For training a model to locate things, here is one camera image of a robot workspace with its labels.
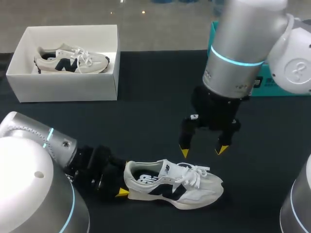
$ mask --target white box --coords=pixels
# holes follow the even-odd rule
[[[105,73],[34,73],[37,48],[55,49],[63,43],[108,56]],[[117,100],[119,67],[116,25],[28,27],[6,76],[20,102]]]

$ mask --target shoe tongue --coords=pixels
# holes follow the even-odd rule
[[[158,177],[161,178],[162,176],[169,176],[172,178],[181,178],[183,169],[184,168],[182,166],[163,160],[163,165]]]
[[[66,50],[56,50],[56,52],[55,52],[56,57],[57,57],[60,53],[61,53],[61,54],[70,54],[70,55],[74,55],[74,52],[69,52],[69,51],[66,51]]]
[[[56,56],[59,55],[59,53],[69,53],[69,54],[74,54],[72,51],[72,47],[66,44],[62,44],[59,49],[56,50]]]

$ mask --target glowing blue ring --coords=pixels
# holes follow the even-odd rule
[[[48,138],[47,138],[47,141],[49,141],[49,140],[50,140],[50,138],[51,138],[51,136],[52,136],[53,131],[54,131],[54,129],[53,129],[53,128],[51,128],[50,133],[49,133]]]
[[[53,131],[54,131],[54,129],[51,128],[50,133],[49,133],[49,136],[48,136],[48,138],[47,138],[47,141],[49,141],[49,139],[51,138]]]
[[[293,187],[294,187],[295,182],[293,183],[292,189],[291,189],[291,205],[292,205],[293,214],[294,214],[294,216],[295,216],[297,222],[298,222],[299,225],[301,226],[301,228],[305,231],[305,233],[309,233],[309,232],[307,231],[307,229],[306,229],[306,228],[302,225],[302,223],[300,222],[300,220],[299,220],[299,218],[298,218],[298,216],[297,216],[297,214],[296,214],[296,212],[295,212],[295,209],[294,209],[292,194],[293,194]]]
[[[237,66],[242,66],[242,67],[257,67],[257,66],[260,66],[264,63],[263,62],[258,62],[258,63],[243,63],[243,62],[236,62],[236,61],[233,61],[233,60],[230,60],[228,58],[225,58],[223,56],[221,56],[218,52],[215,51],[215,49],[213,48],[213,46],[211,47],[213,53],[219,57],[220,59],[226,61],[226,62],[229,62],[229,63],[232,63],[234,65],[237,65]]]
[[[71,217],[72,217],[72,214],[73,214],[74,204],[75,204],[75,201],[76,201],[72,183],[71,183],[71,182],[69,182],[69,183],[71,184],[71,188],[72,188],[72,207],[71,207],[71,211],[70,211],[70,214],[69,214],[69,216],[68,216],[68,219],[67,219],[67,221],[65,222],[65,225],[63,226],[63,228],[60,230],[59,233],[63,233],[64,230],[66,229],[66,227],[68,226],[68,224],[69,224],[69,222],[70,222],[70,219],[71,219]]]

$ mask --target teal box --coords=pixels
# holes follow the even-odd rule
[[[208,55],[210,53],[210,47],[214,42],[217,26],[218,26],[217,21],[212,22],[207,50]],[[252,96],[301,96],[301,95],[292,94],[280,88],[272,78],[269,65],[263,64],[260,72],[257,75],[257,79],[254,83]]]

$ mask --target shoe insole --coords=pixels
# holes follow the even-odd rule
[[[137,170],[133,173],[135,180],[141,183],[153,183],[159,178],[159,173],[150,170]]]
[[[56,57],[56,53],[45,53],[41,56],[44,60],[53,60]]]

